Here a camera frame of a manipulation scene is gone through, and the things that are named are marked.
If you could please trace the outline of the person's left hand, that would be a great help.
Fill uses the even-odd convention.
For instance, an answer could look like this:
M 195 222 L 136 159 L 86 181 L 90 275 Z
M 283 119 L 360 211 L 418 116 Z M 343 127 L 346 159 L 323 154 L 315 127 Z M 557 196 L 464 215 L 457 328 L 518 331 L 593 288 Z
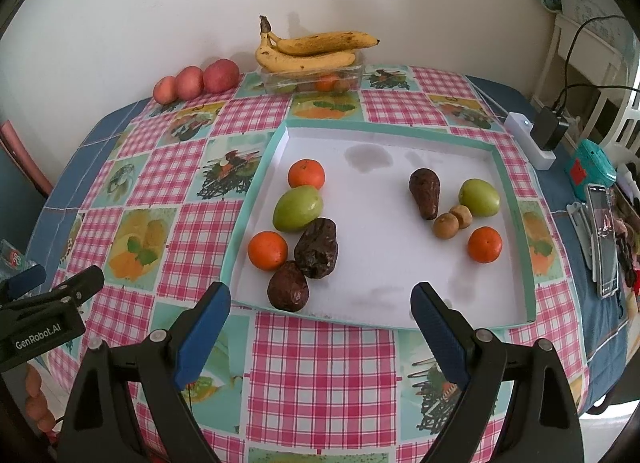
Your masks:
M 25 412 L 36 423 L 37 428 L 49 434 L 55 427 L 55 418 L 49 409 L 47 398 L 42 392 L 42 379 L 38 371 L 29 363 L 26 365 Z

